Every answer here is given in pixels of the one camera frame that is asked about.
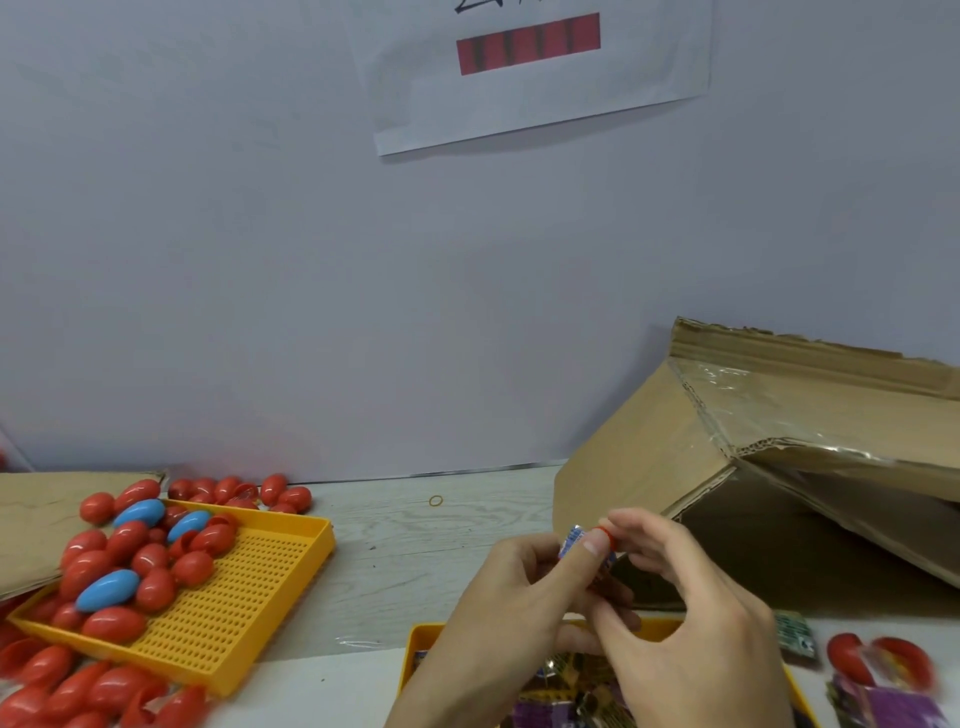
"person's right hand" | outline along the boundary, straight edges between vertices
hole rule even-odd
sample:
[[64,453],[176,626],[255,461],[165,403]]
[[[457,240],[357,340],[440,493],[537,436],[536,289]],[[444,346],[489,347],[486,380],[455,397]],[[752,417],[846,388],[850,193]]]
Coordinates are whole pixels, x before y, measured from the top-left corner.
[[636,638],[604,599],[588,621],[644,728],[793,728],[773,613],[723,573],[690,532],[640,508],[601,525],[636,567],[673,583],[686,620],[661,643]]

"cardboard box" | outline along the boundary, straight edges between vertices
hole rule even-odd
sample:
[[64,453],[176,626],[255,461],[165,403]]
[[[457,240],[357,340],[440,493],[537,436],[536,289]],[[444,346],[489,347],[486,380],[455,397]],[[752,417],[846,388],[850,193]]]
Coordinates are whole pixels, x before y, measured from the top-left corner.
[[0,473],[0,598],[60,577],[66,542],[86,528],[80,502],[161,473]]
[[[939,362],[678,319],[667,358],[557,473],[554,527],[640,505],[776,608],[960,614],[958,400]],[[617,571],[637,606],[679,606]]]

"blue plastic egg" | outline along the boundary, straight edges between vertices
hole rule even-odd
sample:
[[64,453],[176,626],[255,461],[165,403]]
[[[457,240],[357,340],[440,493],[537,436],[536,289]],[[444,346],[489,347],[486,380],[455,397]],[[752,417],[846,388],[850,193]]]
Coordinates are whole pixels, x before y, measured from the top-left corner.
[[116,528],[128,521],[143,521],[148,528],[153,528],[163,518],[166,509],[167,507],[159,498],[141,500],[113,519],[113,527]]
[[99,612],[101,609],[122,604],[136,594],[140,577],[136,571],[121,569],[103,576],[84,589],[77,597],[78,612]]
[[167,534],[167,543],[172,544],[187,531],[203,531],[210,514],[206,511],[192,511],[181,518]]

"red printed rectangle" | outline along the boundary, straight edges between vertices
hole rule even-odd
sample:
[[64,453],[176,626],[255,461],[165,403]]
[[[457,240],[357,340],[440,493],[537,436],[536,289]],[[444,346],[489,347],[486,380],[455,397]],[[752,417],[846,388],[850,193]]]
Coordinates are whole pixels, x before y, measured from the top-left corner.
[[600,13],[514,28],[457,41],[460,75],[468,76],[574,53],[599,50]]

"human hand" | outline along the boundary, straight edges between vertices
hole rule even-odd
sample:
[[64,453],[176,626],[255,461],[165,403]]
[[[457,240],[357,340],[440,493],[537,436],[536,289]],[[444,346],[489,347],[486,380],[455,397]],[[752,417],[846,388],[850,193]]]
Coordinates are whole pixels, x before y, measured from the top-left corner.
[[[564,624],[564,614],[586,606],[610,538],[594,528],[558,562],[562,543],[554,534],[538,534],[493,546],[397,700],[387,728],[492,728],[550,655],[600,654],[596,636]],[[633,599],[626,586],[606,577],[591,590],[608,606],[601,596],[619,605],[612,613],[638,628],[639,618],[626,609]]]
[[631,634],[610,604],[586,616],[624,699],[644,728],[792,728],[789,689],[773,613],[723,573],[690,532],[640,508],[600,521],[634,566],[663,576],[686,620],[661,643]]

